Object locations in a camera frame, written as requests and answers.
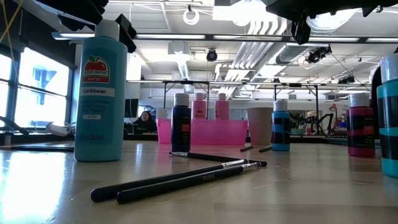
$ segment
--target bottle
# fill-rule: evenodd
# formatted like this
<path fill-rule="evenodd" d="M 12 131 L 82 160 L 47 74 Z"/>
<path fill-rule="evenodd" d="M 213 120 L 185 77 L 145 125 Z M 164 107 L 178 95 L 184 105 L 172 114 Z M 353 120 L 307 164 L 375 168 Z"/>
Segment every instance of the bottle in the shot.
<path fill-rule="evenodd" d="M 191 147 L 191 109 L 189 95 L 176 93 L 172 111 L 172 152 L 189 152 Z"/>
<path fill-rule="evenodd" d="M 206 119 L 207 104 L 203 100 L 203 93 L 196 93 L 195 100 L 192 101 L 192 119 Z"/>
<path fill-rule="evenodd" d="M 218 100 L 215 102 L 215 119 L 229 119 L 229 102 L 226 101 L 225 93 L 218 94 Z"/>
<path fill-rule="evenodd" d="M 347 110 L 347 145 L 350 156 L 374 157 L 373 110 L 369 94 L 349 95 Z"/>
<path fill-rule="evenodd" d="M 272 137 L 271 144 L 273 151 L 290 150 L 290 114 L 287 112 L 287 101 L 277 100 L 274 102 L 272 113 Z"/>
<path fill-rule="evenodd" d="M 119 25 L 102 20 L 95 36 L 83 42 L 75 136 L 77 161 L 121 158 L 127 47 L 118 40 Z"/>
<path fill-rule="evenodd" d="M 381 60 L 381 82 L 377 88 L 381 165 L 384 174 L 398 177 L 398 54 Z"/>

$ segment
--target pink paint bottle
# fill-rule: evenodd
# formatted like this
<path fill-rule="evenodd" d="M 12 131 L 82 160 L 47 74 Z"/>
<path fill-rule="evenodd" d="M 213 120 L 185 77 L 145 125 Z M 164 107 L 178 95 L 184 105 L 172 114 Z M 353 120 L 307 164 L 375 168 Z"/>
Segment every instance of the pink paint bottle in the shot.
<path fill-rule="evenodd" d="M 207 104 L 203 100 L 203 93 L 196 93 L 195 100 L 192 101 L 192 119 L 206 119 Z"/>
<path fill-rule="evenodd" d="M 349 96 L 347 110 L 347 143 L 350 156 L 374 157 L 373 110 L 369 107 L 369 94 Z"/>
<path fill-rule="evenodd" d="M 229 119 L 229 102 L 226 101 L 225 93 L 218 94 L 218 100 L 215 102 L 215 118 Z"/>

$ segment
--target black paint bottle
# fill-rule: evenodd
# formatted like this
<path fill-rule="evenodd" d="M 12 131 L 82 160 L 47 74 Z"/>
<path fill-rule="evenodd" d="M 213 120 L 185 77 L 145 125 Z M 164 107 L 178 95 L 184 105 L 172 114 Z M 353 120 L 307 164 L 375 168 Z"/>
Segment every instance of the black paint bottle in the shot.
<path fill-rule="evenodd" d="M 191 146 L 191 109 L 189 95 L 176 93 L 172 113 L 172 152 L 189 152 Z"/>

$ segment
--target computer monitor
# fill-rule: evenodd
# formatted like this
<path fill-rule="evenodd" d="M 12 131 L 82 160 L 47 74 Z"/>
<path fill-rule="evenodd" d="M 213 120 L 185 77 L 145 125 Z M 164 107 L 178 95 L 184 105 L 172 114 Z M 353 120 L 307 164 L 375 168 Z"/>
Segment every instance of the computer monitor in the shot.
<path fill-rule="evenodd" d="M 138 110 L 138 99 L 126 99 L 124 101 L 124 117 L 136 118 Z"/>

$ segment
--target pink tray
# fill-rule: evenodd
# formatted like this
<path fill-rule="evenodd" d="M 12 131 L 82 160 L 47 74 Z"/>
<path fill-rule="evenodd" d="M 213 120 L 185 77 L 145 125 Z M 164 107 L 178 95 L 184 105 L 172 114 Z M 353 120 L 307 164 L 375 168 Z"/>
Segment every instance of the pink tray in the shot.
<path fill-rule="evenodd" d="M 248 121 L 240 120 L 191 120 L 191 144 L 243 146 L 246 142 Z M 171 120 L 157 120 L 160 144 L 171 143 Z"/>

